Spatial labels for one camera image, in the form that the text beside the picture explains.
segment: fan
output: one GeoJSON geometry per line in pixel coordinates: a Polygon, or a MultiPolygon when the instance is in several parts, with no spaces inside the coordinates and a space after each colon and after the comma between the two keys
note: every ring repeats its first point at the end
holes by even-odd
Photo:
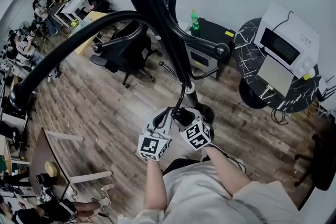
{"type": "Polygon", "coordinates": [[[29,22],[22,22],[19,26],[22,35],[29,35],[29,22]]]}

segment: green bottle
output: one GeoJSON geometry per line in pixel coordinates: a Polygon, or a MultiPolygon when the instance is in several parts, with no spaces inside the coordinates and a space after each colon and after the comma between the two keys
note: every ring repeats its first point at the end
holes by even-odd
{"type": "Polygon", "coordinates": [[[191,11],[191,21],[193,22],[193,28],[195,30],[199,30],[199,24],[198,24],[198,16],[196,14],[196,11],[193,9],[191,11]]]}

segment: white shirt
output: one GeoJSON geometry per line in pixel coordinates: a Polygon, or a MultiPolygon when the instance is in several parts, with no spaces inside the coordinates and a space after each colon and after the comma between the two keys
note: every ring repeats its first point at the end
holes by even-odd
{"type": "Polygon", "coordinates": [[[16,49],[21,54],[31,56],[35,51],[35,47],[31,45],[28,51],[24,51],[27,46],[28,46],[28,42],[20,41],[19,43],[16,44],[16,49]]]}
{"type": "Polygon", "coordinates": [[[35,8],[35,13],[37,16],[41,17],[43,20],[45,20],[49,16],[46,10],[42,7],[35,8]]]}
{"type": "Polygon", "coordinates": [[[251,182],[232,197],[211,162],[164,176],[167,210],[144,210],[118,224],[299,224],[300,213],[280,182],[251,182]]]}

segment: microwave oven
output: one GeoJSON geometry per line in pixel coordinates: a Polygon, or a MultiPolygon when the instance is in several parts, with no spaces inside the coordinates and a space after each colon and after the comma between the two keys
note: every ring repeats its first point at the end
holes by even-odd
{"type": "Polygon", "coordinates": [[[319,34],[293,12],[272,3],[262,17],[254,44],[303,77],[317,64],[319,34]]]}

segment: round table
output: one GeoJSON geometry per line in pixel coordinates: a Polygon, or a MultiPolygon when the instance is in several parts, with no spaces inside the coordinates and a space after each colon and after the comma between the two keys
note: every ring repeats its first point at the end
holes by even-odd
{"type": "Polygon", "coordinates": [[[238,69],[243,76],[239,86],[242,99],[253,108],[267,105],[287,113],[306,109],[315,99],[321,76],[317,65],[314,66],[315,77],[304,80],[303,77],[293,78],[285,98],[281,98],[273,91],[267,90],[266,85],[256,78],[256,74],[263,64],[266,53],[254,44],[254,39],[260,25],[261,18],[249,20],[236,34],[235,56],[238,69]]]}

